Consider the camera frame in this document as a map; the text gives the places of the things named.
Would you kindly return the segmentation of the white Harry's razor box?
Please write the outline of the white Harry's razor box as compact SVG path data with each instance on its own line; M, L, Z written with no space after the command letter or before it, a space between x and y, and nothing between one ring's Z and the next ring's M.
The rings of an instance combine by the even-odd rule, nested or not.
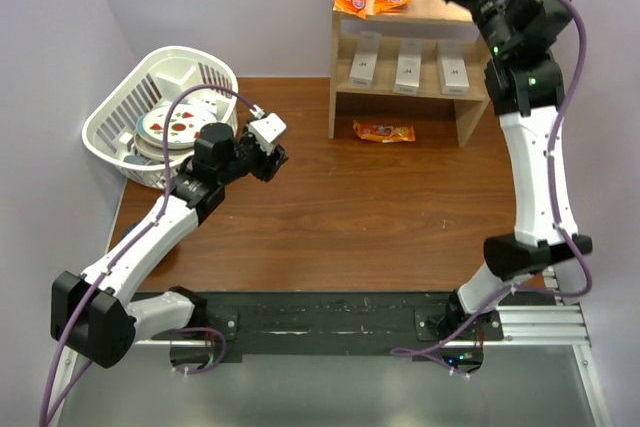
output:
M382 35L376 32L362 31L359 34L349 73L350 85L371 87L381 38Z

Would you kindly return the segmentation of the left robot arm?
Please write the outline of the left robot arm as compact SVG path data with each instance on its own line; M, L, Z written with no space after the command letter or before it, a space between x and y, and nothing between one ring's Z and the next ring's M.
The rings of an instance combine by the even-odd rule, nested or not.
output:
M205 125L173 178L168 195L110 252L80 274L63 272L51 295L51 336L95 364L117 364L131 346L176 331L185 339L207 327L206 302L174 287L136 301L143 280L224 201L230 183L252 175L268 182L286 161L279 138L286 125L271 113L246 123L240 136L223 123Z

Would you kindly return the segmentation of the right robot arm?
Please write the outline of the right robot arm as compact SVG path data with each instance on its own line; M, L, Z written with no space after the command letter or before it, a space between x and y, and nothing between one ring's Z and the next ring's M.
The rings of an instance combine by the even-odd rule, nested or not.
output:
M573 0L443 0L466 9L490 54L485 84L507 144L516 195L512 232L489 237L484 262L454 290L441 337L469 339L480 315L544 269L586 263L593 243L572 214L562 128L586 60Z

